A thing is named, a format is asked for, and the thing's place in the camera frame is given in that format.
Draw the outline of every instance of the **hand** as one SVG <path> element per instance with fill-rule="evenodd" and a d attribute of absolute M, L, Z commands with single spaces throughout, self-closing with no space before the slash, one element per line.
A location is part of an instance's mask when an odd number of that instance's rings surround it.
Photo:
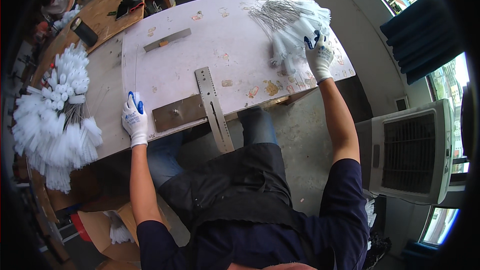
<path fill-rule="evenodd" d="M 308 65 L 317 80 L 317 84 L 326 79 L 332 79 L 333 76 L 328 69 L 333 60 L 332 42 L 328 41 L 328 37 L 320 35 L 315 48 L 305 49 Z"/>
<path fill-rule="evenodd" d="M 144 112 L 144 103 L 138 102 L 138 108 L 134 100 L 134 94 L 128 93 L 128 100 L 123 105 L 123 113 L 121 117 L 123 128 L 128 132 L 131 138 L 130 148 L 136 145 L 147 143 L 148 118 Z"/>

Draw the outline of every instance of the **worker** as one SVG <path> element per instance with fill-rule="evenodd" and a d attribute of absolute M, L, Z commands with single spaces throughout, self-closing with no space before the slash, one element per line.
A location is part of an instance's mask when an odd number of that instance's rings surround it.
<path fill-rule="evenodd" d="M 369 228 L 355 125 L 329 71 L 333 52 L 328 38 L 320 36 L 306 54 L 333 146 L 318 216 L 292 208 L 281 149 L 266 111 L 239 111 L 244 146 L 183 171 L 176 157 L 184 133 L 147 144 L 148 117 L 143 104 L 129 95 L 122 123 L 131 136 L 130 199 L 143 270 L 362 268 Z M 189 230 L 185 247 L 178 247 L 162 224 L 156 191 Z"/>
<path fill-rule="evenodd" d="M 41 11 L 45 16 L 62 19 L 65 12 L 75 8 L 75 0 L 41 0 Z"/>

